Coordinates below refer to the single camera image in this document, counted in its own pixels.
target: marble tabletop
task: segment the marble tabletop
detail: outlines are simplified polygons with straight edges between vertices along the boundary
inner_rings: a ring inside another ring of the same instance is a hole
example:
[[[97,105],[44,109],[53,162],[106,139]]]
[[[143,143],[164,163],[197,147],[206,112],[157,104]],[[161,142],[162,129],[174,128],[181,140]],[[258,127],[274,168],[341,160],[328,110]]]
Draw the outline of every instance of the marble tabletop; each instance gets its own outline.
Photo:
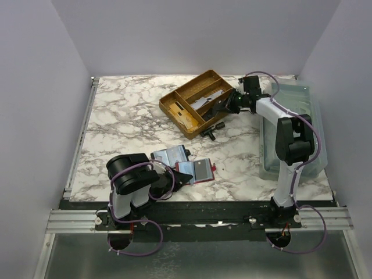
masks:
[[[160,110],[159,99],[195,76],[102,77],[94,99],[70,200],[108,201],[106,163],[118,154],[146,153],[184,144],[190,160],[210,158],[215,180],[185,185],[169,201],[268,201],[277,182],[259,177],[259,116],[228,115],[226,127],[208,137],[186,139]],[[241,76],[224,76],[232,86]],[[261,87],[269,85],[260,77]],[[299,200],[332,200],[326,174],[299,185]]]

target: small object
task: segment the small object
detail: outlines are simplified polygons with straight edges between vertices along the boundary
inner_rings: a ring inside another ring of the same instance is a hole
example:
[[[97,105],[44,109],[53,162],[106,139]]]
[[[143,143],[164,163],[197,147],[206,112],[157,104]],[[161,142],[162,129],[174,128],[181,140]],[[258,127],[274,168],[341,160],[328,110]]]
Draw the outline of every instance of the small object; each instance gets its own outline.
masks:
[[[206,135],[208,135],[210,137],[210,139],[212,141],[214,141],[216,138],[214,137],[212,132],[215,131],[215,130],[221,130],[224,127],[225,127],[225,123],[220,122],[220,123],[216,124],[215,126],[210,126],[207,130],[201,132],[200,135],[202,137],[205,137]]]
[[[249,222],[251,223],[251,224],[256,224],[256,222],[257,222],[257,219],[256,218],[249,218]]]
[[[190,154],[190,150],[186,149],[182,144],[159,151],[154,151],[151,153],[151,159],[156,159],[162,161],[170,167],[175,167],[176,162],[188,161]]]
[[[141,225],[144,226],[144,225],[147,224],[147,218],[146,218],[146,216],[142,217],[141,220],[142,220]]]
[[[101,225],[102,224],[102,219],[97,217],[95,220],[94,220],[94,224],[96,225]]]
[[[191,185],[214,180],[213,167],[210,159],[201,159],[194,162],[177,162],[176,170],[192,176],[189,180]]]
[[[195,103],[192,103],[190,106],[197,110],[197,109],[200,109],[203,105],[205,105],[206,103],[208,103],[209,101],[204,98],[204,97],[201,97],[199,100],[197,100]]]
[[[300,215],[296,214],[294,217],[293,217],[293,220],[295,220],[296,223],[300,223],[302,218]]]
[[[188,132],[193,132],[198,128],[199,122],[179,102],[172,103],[169,109],[174,118],[184,125]]]

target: bolt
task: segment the bolt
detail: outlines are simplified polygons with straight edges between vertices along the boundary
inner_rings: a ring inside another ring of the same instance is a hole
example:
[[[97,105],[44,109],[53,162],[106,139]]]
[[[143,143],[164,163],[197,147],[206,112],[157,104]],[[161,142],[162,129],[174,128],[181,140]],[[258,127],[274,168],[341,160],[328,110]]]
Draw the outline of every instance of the bolt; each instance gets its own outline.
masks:
[[[102,224],[102,219],[97,217],[95,220],[94,220],[94,224],[96,225],[101,225]]]
[[[146,225],[147,224],[147,218],[146,218],[146,216],[142,217],[141,220],[143,220],[141,222],[141,225]]]
[[[251,217],[251,218],[249,218],[249,222],[250,222],[251,224],[256,224],[256,222],[257,222],[257,219],[256,219],[256,218],[253,218],[253,217]]]
[[[301,216],[296,214],[295,216],[293,216],[293,220],[295,220],[296,223],[300,223],[301,222]]]

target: white wall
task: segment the white wall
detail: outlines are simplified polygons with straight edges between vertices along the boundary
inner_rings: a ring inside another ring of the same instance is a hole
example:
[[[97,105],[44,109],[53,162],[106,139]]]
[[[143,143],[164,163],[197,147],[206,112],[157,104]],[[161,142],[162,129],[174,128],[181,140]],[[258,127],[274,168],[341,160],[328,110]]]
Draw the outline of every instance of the white wall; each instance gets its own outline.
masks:
[[[32,278],[91,80],[49,0],[0,4],[0,273]]]
[[[339,0],[52,0],[88,70],[299,74]]]
[[[320,89],[327,174],[350,210],[372,274],[371,13],[370,0],[343,0],[300,78]]]

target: clear plastic container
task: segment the clear plastic container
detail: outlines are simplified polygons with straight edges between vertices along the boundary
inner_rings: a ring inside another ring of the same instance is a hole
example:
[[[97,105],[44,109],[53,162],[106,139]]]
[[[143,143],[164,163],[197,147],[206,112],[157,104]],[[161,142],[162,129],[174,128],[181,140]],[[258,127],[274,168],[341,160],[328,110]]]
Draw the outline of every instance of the clear plastic container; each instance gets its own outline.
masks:
[[[299,114],[308,114],[312,118],[314,128],[321,139],[321,152],[319,157],[302,171],[301,181],[316,178],[328,164],[326,144],[324,142],[323,125],[321,122],[320,108],[314,94],[310,93],[311,85],[298,80],[278,79],[280,91],[275,96],[278,103]],[[265,91],[272,95],[276,92],[276,83]],[[260,118],[260,177],[263,179],[277,180],[279,176],[280,160],[275,152],[276,128],[267,119]],[[315,151],[318,142],[314,137]]]

